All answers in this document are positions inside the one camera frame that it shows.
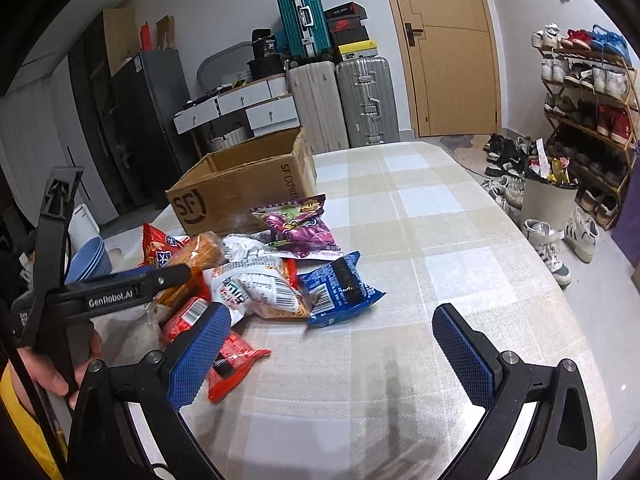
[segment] stack of bowls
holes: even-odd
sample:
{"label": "stack of bowls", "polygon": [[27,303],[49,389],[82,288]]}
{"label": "stack of bowls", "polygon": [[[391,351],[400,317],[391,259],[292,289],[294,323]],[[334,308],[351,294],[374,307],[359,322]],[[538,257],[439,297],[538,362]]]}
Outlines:
{"label": "stack of bowls", "polygon": [[104,241],[97,236],[91,238],[80,247],[76,256],[73,257],[69,264],[65,283],[80,282],[97,276],[105,276],[111,274],[112,270],[107,249],[104,247]]}

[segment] sf express box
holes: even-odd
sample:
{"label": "sf express box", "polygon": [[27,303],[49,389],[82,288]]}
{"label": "sf express box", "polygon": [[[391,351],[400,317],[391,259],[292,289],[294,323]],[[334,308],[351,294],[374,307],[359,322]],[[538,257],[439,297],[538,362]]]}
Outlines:
{"label": "sf express box", "polygon": [[302,128],[209,153],[166,192],[188,235],[266,228],[249,209],[316,194],[316,167]]}

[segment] refrigerator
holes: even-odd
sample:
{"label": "refrigerator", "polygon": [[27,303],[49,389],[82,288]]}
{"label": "refrigerator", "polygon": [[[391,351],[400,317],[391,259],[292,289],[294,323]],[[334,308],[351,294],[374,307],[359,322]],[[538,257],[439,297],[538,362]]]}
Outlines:
{"label": "refrigerator", "polygon": [[192,137],[179,135],[174,125],[190,99],[178,51],[141,51],[113,75],[113,89],[129,169],[143,192],[164,206],[164,192],[198,161]]}

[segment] teal suitcase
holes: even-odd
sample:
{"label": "teal suitcase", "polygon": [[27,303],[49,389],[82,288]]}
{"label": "teal suitcase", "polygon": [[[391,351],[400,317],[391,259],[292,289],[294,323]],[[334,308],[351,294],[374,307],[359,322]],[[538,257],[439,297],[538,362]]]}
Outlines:
{"label": "teal suitcase", "polygon": [[331,59],[332,44],[321,0],[278,0],[293,57]]}

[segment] ceiling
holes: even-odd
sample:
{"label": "ceiling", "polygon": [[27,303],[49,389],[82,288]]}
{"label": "ceiling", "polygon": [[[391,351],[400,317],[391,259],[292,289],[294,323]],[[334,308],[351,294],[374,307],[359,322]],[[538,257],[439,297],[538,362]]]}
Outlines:
{"label": "ceiling", "polygon": [[9,91],[53,72],[101,9],[122,0],[71,0],[53,19],[16,73]]}

